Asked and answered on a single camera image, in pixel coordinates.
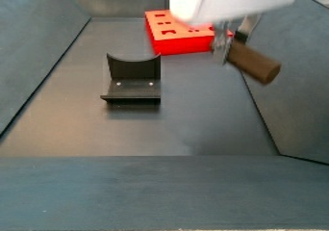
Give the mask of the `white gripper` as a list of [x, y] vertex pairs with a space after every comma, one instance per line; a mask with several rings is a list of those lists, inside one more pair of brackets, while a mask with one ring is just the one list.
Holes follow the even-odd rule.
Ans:
[[228, 20], [247, 15], [234, 35], [237, 41], [247, 43], [260, 22], [261, 13], [293, 2], [295, 0], [170, 0], [170, 11], [176, 19], [190, 25], [216, 22], [213, 54], [216, 62], [224, 65], [232, 41], [229, 37], [232, 22]]

